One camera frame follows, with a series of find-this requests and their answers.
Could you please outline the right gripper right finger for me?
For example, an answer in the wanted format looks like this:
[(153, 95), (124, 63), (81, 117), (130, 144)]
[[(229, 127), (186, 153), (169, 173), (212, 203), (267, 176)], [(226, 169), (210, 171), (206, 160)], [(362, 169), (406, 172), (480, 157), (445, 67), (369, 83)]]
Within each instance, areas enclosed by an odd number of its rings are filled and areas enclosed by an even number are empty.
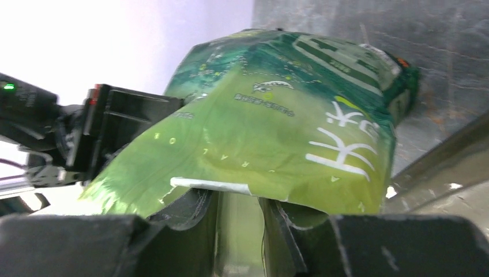
[(488, 241), (468, 219), (328, 215), (260, 199), (267, 276), (487, 276)]

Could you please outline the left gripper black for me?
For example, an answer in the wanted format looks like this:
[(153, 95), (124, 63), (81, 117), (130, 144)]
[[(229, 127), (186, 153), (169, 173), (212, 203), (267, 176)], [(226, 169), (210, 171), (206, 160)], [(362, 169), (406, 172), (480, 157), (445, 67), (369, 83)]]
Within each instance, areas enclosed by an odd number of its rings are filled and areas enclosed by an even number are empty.
[(92, 180), (136, 137), (183, 107), (183, 99), (96, 84), (81, 105), (59, 107), (65, 163), (58, 180)]

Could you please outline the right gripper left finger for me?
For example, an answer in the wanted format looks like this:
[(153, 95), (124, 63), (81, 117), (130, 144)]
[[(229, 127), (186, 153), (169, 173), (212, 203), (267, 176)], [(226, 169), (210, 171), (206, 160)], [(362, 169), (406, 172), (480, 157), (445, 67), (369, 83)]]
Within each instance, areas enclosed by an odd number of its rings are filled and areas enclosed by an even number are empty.
[(137, 215), (1, 218), (2, 276), (211, 276), (219, 195)]

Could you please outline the green litter bag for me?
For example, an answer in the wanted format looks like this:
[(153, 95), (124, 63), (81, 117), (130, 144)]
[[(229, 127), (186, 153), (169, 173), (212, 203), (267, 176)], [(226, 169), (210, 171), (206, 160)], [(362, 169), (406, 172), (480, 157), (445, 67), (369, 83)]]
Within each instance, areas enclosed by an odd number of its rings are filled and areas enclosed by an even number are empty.
[(204, 188), (377, 213), (419, 77), (374, 46), (309, 33), (247, 29), (197, 45), (165, 92), (183, 107), (128, 143), (79, 210), (147, 217)]

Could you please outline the clear plastic scoop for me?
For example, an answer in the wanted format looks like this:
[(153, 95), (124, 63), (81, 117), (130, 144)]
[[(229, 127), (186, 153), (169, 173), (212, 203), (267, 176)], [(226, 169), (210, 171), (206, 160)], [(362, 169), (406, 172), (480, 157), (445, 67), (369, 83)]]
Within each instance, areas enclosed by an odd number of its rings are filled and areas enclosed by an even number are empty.
[(264, 217), (255, 197), (220, 193), (214, 276), (265, 276)]

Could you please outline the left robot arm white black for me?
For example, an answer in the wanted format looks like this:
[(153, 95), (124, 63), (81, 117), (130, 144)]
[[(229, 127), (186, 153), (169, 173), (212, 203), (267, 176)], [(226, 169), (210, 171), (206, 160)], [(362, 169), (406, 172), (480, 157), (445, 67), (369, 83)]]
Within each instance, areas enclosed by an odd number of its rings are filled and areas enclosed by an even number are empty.
[(97, 84), (82, 104), (63, 106), (58, 95), (1, 75), (1, 139), (28, 154), (25, 177), (35, 188), (82, 183), (79, 199), (44, 214), (151, 216), (186, 193), (157, 167), (167, 160), (155, 125), (183, 100)]

